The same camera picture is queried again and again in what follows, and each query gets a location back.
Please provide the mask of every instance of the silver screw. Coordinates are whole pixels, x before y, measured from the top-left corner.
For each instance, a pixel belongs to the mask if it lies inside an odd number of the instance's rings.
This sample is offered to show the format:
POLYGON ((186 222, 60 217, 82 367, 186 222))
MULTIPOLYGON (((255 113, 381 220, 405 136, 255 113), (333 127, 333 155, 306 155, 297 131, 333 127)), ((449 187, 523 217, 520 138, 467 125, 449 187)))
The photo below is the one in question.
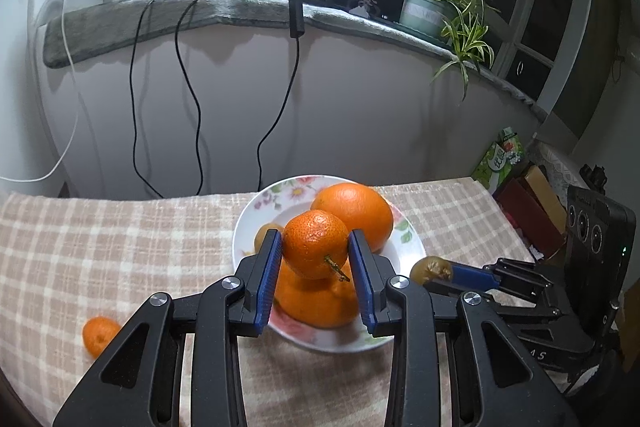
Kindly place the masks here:
POLYGON ((225 290, 235 290, 236 288, 238 288, 238 286, 240 285, 240 280, 238 279, 238 277, 225 277, 222 280, 222 287, 225 290))
POLYGON ((169 300, 169 295, 166 293, 154 293, 149 297, 149 304, 152 306, 162 306, 165 302, 169 300))
POLYGON ((470 306, 478 306, 478 304, 482 302, 482 297, 479 296, 476 292, 466 292, 462 296, 462 298, 470 306))
POLYGON ((404 275, 394 275, 389 279, 389 283, 394 288, 406 288, 409 286, 409 279, 407 279, 404 275))

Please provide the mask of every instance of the plate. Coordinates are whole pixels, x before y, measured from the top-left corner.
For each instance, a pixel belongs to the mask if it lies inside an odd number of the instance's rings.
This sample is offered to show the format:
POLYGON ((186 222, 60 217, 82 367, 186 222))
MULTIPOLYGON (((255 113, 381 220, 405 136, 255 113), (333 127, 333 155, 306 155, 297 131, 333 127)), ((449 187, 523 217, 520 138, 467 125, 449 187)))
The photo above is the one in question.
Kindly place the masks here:
MULTIPOLYGON (((238 269, 244 256, 254 253, 254 237, 262 225, 278 223, 284 227, 289 219, 311 208, 311 203, 320 190, 344 182, 355 183, 335 176, 296 176, 276 182, 258 192, 240 214, 234 229, 234 269, 238 269)), ((380 255, 391 261, 396 273, 409 276, 411 267, 425 257, 426 253, 411 222, 392 203, 389 206, 394 215, 394 229, 380 255)), ((326 353, 366 351, 381 346, 392 338, 373 338, 367 333, 360 316, 341 328, 314 328, 292 319, 276 303, 271 309, 269 325, 299 346, 326 353)))

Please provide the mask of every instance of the blue gripper pad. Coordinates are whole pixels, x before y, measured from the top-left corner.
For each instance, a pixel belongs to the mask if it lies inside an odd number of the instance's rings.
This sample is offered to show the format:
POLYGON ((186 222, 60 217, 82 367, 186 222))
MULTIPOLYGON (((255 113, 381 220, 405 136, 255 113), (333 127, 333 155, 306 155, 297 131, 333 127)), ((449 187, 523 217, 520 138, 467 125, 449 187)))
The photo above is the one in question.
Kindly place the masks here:
MULTIPOLYGON (((372 253, 369 251, 366 242, 364 246, 367 250, 364 252, 364 255, 368 253, 371 256, 372 253)), ((374 308, 374 291, 367 270, 365 269, 365 260, 363 259, 363 252, 356 237, 356 232, 349 234, 348 248, 353 284, 356 288, 356 295, 358 296, 358 304, 360 306, 360 317, 362 317, 362 322, 367 327, 369 334, 373 334, 378 323, 374 308)))
POLYGON ((500 283, 494 274, 480 268, 474 268, 465 264, 451 263, 453 268, 453 284, 485 293, 491 289, 500 287, 500 283))
POLYGON ((269 322, 271 305, 273 304, 273 294, 276 290, 278 273, 280 272, 280 262, 282 260, 282 234, 275 229, 267 232, 262 247, 257 255, 254 270, 247 284, 247 291, 255 291, 255 317, 254 327, 260 335, 264 327, 269 322), (254 290, 251 288, 255 280, 254 274, 261 273, 260 282, 254 290))

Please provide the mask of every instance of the table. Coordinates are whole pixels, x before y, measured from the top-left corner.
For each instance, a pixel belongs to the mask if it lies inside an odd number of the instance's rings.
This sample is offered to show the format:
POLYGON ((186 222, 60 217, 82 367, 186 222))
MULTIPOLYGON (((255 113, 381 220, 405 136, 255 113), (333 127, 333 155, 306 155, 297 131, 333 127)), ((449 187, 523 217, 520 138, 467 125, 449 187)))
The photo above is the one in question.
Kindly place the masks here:
MULTIPOLYGON (((412 222, 428 255, 482 266, 530 261, 494 199, 470 178, 379 187, 412 222)), ((199 293, 233 273, 231 238, 252 194, 156 201, 57 200, 12 194, 0 210, 0 367, 34 416, 50 425, 90 367, 84 322, 121 324, 149 295, 199 293)), ((192 342, 180 391, 190 418, 192 342)), ((391 344, 350 355, 300 349, 266 330, 239 339, 251 427, 383 425, 391 344)), ((450 425, 446 348, 442 424, 450 425)))

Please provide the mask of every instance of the large orange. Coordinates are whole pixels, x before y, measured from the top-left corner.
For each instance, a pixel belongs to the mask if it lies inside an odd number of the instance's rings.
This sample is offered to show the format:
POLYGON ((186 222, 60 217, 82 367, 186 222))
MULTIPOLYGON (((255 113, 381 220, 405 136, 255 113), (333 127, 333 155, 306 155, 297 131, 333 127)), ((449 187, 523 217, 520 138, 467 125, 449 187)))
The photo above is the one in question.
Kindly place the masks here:
MULTIPOLYGON (((352 279, 349 261, 342 270, 352 279)), ((287 315, 316 328, 338 328, 358 315, 353 281, 340 281, 335 273, 327 279, 302 279, 286 261, 280 265, 275 299, 287 315)))
POLYGON ((84 347, 97 359, 120 331, 120 325, 107 317, 89 319, 82 328, 84 347))
POLYGON ((339 217, 349 232, 362 229, 371 251, 384 247, 394 228, 394 216, 385 198, 365 185, 339 183, 323 188, 311 208, 339 217))
POLYGON ((347 261, 349 232, 340 219, 308 210, 291 219, 282 233, 282 256, 304 279, 324 279, 347 261))

